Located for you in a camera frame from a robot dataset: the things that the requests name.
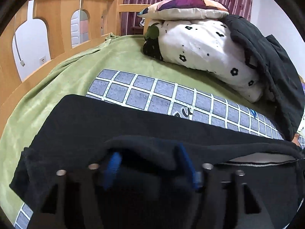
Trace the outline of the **black pants with white stripe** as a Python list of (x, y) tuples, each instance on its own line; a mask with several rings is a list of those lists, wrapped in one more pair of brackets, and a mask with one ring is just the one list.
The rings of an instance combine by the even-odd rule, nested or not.
[(302, 228), (295, 144), (68, 95), (10, 184), (29, 228)]

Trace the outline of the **green bed sheet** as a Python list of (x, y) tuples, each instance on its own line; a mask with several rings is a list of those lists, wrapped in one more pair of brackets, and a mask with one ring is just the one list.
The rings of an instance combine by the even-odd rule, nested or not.
[(229, 99), (254, 111), (271, 116), (266, 105), (251, 104), (212, 75), (165, 63), (142, 53), (143, 36), (110, 35), (102, 44), (75, 54), (56, 65), (49, 74), (18, 102), (1, 135), (1, 208), (15, 228), (23, 201), (10, 189), (21, 152), (28, 147), (41, 123), (26, 128), (26, 120), (36, 112), (46, 118), (62, 97), (85, 95), (91, 82), (103, 69), (130, 72), (169, 81), (218, 97)]

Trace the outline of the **blue grid blanket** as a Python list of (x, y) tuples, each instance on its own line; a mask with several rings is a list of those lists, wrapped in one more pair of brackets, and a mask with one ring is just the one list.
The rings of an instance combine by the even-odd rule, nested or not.
[(13, 191), (23, 201), (16, 219), (19, 228), (27, 228), (49, 184), (35, 177), (35, 166), (27, 164), (34, 151), (42, 155), (43, 165), (51, 172), (60, 165), (81, 166), (106, 140), (107, 130), (115, 135), (134, 132), (199, 143), (207, 141), (209, 131), (228, 139), (241, 139), (245, 134), (284, 139), (271, 116), (252, 108), (169, 81), (111, 69), (103, 69), (84, 96), (63, 97), (47, 118), (36, 112), (26, 120), (26, 128), (34, 123), (41, 123), (41, 128), (23, 150), (12, 180)]

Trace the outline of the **black jacket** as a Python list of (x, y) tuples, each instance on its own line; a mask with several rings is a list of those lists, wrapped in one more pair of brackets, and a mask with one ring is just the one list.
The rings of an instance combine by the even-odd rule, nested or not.
[(245, 52), (245, 64), (257, 71), (274, 96), (274, 120), (284, 138), (291, 141), (301, 123), (304, 91), (298, 72), (285, 49), (273, 35), (264, 37), (252, 23), (239, 15), (220, 19), (231, 31), (231, 40)]

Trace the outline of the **white floral quilt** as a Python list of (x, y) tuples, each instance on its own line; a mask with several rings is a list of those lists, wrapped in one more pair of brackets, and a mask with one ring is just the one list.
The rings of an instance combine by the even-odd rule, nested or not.
[(145, 34), (143, 53), (207, 71), (251, 103), (263, 95), (264, 85), (255, 70), (255, 60), (233, 42), (231, 31), (220, 21), (152, 21)]

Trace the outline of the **purple patterned pillow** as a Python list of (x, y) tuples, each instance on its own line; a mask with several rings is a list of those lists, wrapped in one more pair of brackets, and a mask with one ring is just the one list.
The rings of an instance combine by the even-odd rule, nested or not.
[(151, 20), (201, 20), (222, 19), (229, 10), (213, 0), (163, 0), (154, 3), (137, 14)]

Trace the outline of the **white wall socket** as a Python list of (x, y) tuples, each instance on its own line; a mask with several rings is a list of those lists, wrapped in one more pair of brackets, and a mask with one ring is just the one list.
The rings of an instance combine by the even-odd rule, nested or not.
[(44, 56), (44, 57), (40, 58), (39, 62), (40, 62), (41, 65), (45, 64), (47, 62), (46, 57)]

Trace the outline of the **wooden bed frame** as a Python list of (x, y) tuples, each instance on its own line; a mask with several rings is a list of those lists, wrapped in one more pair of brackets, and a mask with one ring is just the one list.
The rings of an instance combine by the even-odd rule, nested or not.
[[(21, 80), (14, 62), (12, 40), (15, 30), (26, 21), (27, 1), (14, 11), (13, 18), (1, 32), (1, 129), (21, 98), (56, 65), (103, 43), (110, 33), (120, 35), (121, 14), (140, 12), (146, 7), (145, 4), (124, 4), (123, 0), (34, 0), (34, 17), (47, 26), (51, 59)], [(72, 47), (70, 20), (78, 8), (88, 13), (88, 41)]]

